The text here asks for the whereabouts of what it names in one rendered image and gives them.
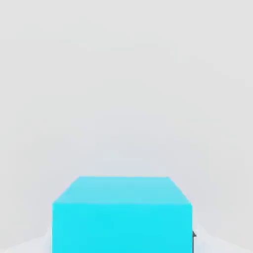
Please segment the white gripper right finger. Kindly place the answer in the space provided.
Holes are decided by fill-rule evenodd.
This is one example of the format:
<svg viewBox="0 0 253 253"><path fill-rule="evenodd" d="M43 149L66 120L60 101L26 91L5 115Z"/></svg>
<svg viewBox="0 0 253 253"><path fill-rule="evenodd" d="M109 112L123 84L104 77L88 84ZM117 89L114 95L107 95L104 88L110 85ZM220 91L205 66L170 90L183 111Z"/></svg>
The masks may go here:
<svg viewBox="0 0 253 253"><path fill-rule="evenodd" d="M194 253L246 253L246 250L228 243L218 237L211 236L203 226L194 227L197 235L194 239Z"/></svg>

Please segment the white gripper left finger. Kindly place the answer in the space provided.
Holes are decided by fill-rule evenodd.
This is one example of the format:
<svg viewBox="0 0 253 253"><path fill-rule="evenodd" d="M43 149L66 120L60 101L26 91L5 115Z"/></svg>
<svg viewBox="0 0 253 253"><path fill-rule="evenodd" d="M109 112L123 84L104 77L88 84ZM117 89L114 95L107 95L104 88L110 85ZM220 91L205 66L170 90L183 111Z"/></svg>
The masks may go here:
<svg viewBox="0 0 253 253"><path fill-rule="evenodd" d="M45 235L8 248L4 253L52 253L52 228Z"/></svg>

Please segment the small cyan cube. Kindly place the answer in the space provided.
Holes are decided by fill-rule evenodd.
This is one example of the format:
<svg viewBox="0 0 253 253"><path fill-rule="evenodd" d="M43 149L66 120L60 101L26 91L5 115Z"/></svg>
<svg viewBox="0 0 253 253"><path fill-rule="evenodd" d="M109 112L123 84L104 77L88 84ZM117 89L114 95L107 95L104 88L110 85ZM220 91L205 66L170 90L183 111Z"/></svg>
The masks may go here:
<svg viewBox="0 0 253 253"><path fill-rule="evenodd" d="M77 178L52 205L52 253L193 253L192 205L168 177Z"/></svg>

